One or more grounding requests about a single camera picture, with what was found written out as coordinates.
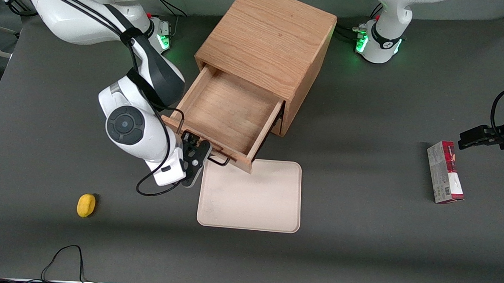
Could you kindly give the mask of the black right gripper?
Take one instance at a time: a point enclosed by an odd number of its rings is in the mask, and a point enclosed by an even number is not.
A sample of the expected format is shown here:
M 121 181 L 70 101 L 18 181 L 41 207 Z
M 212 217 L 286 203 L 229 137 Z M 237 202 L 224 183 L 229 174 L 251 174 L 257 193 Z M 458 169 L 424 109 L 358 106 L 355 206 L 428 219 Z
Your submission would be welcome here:
M 186 130 L 181 136 L 184 151 L 183 160 L 185 166 L 186 177 L 182 180 L 181 185 L 186 188 L 191 188 L 195 184 L 196 178 L 200 175 L 205 161 L 212 151 L 212 144 L 208 140 L 200 142 L 200 137 Z

